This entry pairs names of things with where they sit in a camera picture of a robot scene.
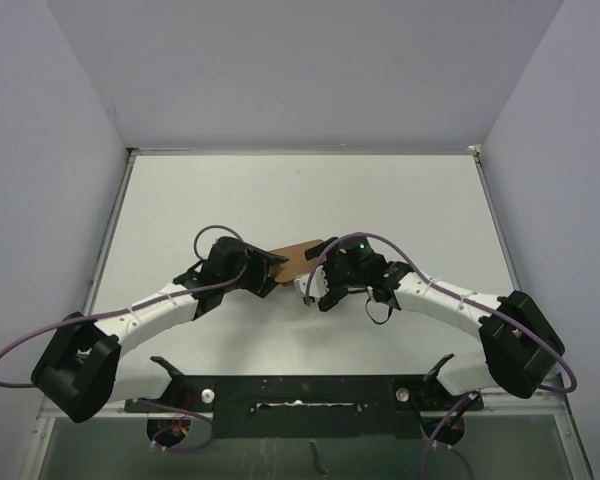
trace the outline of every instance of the screw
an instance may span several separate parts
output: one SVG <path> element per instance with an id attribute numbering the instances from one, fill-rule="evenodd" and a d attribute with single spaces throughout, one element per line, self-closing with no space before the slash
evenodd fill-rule
<path id="1" fill-rule="evenodd" d="M 202 398 L 202 403 L 211 403 L 213 402 L 213 399 L 216 398 L 216 394 L 210 388 L 206 388 L 202 391 L 200 397 Z"/>
<path id="2" fill-rule="evenodd" d="M 406 402 L 409 400 L 409 390 L 406 388 L 399 388 L 396 390 L 396 398 L 399 402 Z"/>

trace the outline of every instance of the white tabletop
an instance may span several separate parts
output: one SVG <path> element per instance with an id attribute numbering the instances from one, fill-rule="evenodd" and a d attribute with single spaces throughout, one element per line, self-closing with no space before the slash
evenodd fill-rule
<path id="1" fill-rule="evenodd" d="M 196 261 L 194 235 L 213 223 L 263 249 L 378 233 L 445 281 L 485 293 L 512 289 L 471 156 L 139 156 L 94 311 L 128 306 L 184 272 Z M 209 232 L 202 251 L 220 235 Z M 361 297 L 321 313 L 291 288 L 264 300 L 233 292 L 122 362 L 160 355 L 187 374 L 406 374 L 480 348 L 418 314 L 395 312 L 376 326 Z"/>

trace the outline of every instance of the gray wall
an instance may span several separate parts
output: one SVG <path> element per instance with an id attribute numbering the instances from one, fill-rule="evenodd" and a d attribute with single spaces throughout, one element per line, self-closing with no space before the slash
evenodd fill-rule
<path id="1" fill-rule="evenodd" d="M 431 151 L 484 140 L 561 0 L 48 3 L 129 146 Z"/>
<path id="2" fill-rule="evenodd" d="M 600 0 L 565 0 L 485 151 L 521 283 L 579 376 L 571 404 L 600 479 Z"/>
<path id="3" fill-rule="evenodd" d="M 0 0 L 0 348 L 80 307 L 126 152 L 46 4 Z M 26 381 L 44 340 L 0 365 Z M 0 389 L 0 479 L 42 395 Z"/>

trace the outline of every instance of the gray floor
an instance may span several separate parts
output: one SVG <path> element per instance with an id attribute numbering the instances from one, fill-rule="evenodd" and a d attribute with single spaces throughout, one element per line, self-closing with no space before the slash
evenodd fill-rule
<path id="1" fill-rule="evenodd" d="M 192 454 L 149 451 L 142 419 L 95 418 L 82 425 L 58 419 L 43 467 L 43 480 L 312 479 L 316 471 L 309 440 L 217 441 Z M 208 433 L 194 424 L 193 438 Z M 419 479 L 424 442 L 374 436 L 317 440 L 329 479 Z M 570 479 L 552 416 L 474 416 L 459 448 L 476 480 Z M 428 480 L 464 480 L 469 475 L 455 456 L 430 456 Z"/>

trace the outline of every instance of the white wall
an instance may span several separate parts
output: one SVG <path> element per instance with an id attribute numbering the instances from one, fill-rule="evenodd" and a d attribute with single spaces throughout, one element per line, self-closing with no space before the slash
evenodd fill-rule
<path id="1" fill-rule="evenodd" d="M 127 145 L 429 152 L 485 138 L 561 2 L 48 0 Z"/>
<path id="2" fill-rule="evenodd" d="M 570 396 L 600 480 L 600 0 L 565 0 L 485 142 L 523 287 L 580 379 Z"/>
<path id="3" fill-rule="evenodd" d="M 84 300 L 126 151 L 46 4 L 0 0 L 0 348 Z M 27 381 L 48 337 L 0 365 Z M 37 391 L 0 389 L 0 479 L 17 478 Z"/>

